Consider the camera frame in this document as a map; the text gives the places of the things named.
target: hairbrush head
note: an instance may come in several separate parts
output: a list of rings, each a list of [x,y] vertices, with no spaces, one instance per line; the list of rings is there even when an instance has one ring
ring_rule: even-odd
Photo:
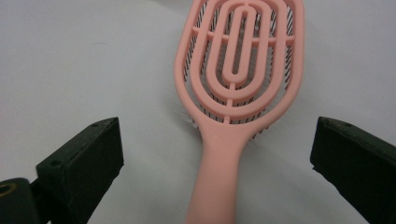
[[[214,120],[254,134],[286,112],[303,61],[300,1],[196,0],[175,60],[177,93],[200,128]]]

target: hairbrush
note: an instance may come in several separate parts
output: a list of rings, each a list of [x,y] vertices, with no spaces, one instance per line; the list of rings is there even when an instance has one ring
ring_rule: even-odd
[[[234,223],[243,148],[290,107],[303,63],[301,0],[193,0],[175,59],[204,145],[186,223]]]

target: screw hole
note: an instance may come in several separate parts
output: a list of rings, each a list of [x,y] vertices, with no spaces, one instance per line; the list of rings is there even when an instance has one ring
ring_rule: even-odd
[[[12,191],[14,191],[14,189],[16,189],[16,188],[17,188],[17,185],[14,183],[0,185],[0,197],[8,195]]]
[[[50,163],[51,166],[59,166],[60,164],[61,164],[60,161],[52,161],[52,162]]]

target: white surface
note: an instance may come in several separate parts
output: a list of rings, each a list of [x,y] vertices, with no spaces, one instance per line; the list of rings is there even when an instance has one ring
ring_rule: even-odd
[[[309,162],[318,116],[396,144],[396,2],[305,0],[304,84],[241,159],[237,223],[366,223]],[[173,60],[182,0],[0,2],[0,179],[120,117],[125,166],[90,223],[182,223],[201,156]]]

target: pink hairbrush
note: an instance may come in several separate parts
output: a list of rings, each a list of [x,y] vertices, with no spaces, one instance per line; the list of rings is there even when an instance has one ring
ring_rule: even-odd
[[[303,61],[301,0],[193,0],[175,60],[204,142],[186,223],[234,223],[243,148],[289,108]]]

